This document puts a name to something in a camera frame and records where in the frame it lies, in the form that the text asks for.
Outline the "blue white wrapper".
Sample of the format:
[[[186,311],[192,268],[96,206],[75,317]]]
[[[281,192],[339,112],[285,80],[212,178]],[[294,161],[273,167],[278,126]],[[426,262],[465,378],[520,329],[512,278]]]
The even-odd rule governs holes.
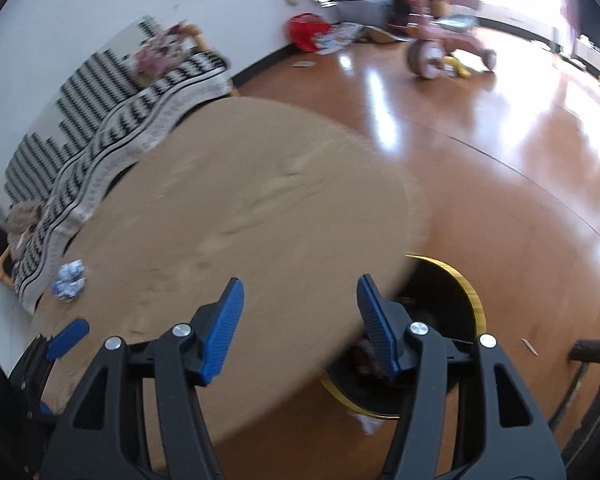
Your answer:
[[[57,278],[52,284],[52,295],[62,301],[73,301],[78,298],[85,286],[85,266],[81,259],[64,263],[58,270]]]

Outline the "white tissue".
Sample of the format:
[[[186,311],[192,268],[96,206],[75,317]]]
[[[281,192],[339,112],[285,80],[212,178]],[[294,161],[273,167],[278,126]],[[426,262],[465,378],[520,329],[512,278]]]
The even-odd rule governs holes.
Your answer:
[[[363,434],[366,436],[377,434],[378,430],[385,422],[382,418],[366,415],[353,410],[349,410],[348,415],[360,424]]]

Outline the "beige plush on sofa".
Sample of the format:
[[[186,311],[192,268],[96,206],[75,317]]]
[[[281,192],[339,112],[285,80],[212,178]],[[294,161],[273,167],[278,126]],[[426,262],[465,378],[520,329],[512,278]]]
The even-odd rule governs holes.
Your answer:
[[[25,200],[14,203],[9,209],[3,230],[7,234],[7,244],[12,260],[22,259],[27,244],[43,215],[42,200]]]

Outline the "black white striped sofa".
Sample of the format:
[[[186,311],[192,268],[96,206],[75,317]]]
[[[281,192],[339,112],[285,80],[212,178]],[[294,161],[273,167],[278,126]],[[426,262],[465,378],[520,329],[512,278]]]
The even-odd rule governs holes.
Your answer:
[[[199,29],[187,58],[148,86],[133,55],[165,30],[144,16],[118,32],[59,87],[12,154],[0,211],[42,200],[43,215],[22,259],[4,279],[34,313],[55,281],[70,240],[91,219],[110,185],[160,144],[189,112],[230,96],[230,64]]]

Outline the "floral cushion on sofa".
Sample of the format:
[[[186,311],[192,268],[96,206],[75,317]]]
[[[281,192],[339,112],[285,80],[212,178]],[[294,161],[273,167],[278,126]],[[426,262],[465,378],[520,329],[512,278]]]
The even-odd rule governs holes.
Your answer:
[[[198,32],[197,26],[179,22],[148,39],[133,55],[132,69],[138,82],[148,86],[178,67]]]

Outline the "red plastic bag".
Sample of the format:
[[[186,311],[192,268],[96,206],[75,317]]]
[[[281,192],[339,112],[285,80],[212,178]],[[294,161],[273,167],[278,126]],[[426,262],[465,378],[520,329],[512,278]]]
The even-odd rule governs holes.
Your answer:
[[[286,23],[289,40],[303,52],[314,53],[320,50],[317,40],[330,32],[332,25],[314,13],[301,13]]]

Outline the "papers on floor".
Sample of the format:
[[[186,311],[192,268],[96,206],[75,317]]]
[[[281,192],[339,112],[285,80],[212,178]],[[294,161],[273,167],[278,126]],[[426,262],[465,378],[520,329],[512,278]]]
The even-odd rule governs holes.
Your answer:
[[[365,26],[360,24],[341,23],[332,26],[328,34],[317,40],[320,50],[312,54],[326,56],[337,53],[360,39],[363,32],[365,32]]]

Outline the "pink children's tricycle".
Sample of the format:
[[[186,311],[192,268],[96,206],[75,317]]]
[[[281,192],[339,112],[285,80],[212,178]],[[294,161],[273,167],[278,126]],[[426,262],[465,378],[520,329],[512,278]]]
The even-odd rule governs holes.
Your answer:
[[[476,34],[479,9],[480,0],[392,0],[388,27],[413,40],[406,54],[412,74],[431,80],[454,70],[457,76],[468,77],[457,51],[475,55],[486,70],[494,70],[496,53]]]

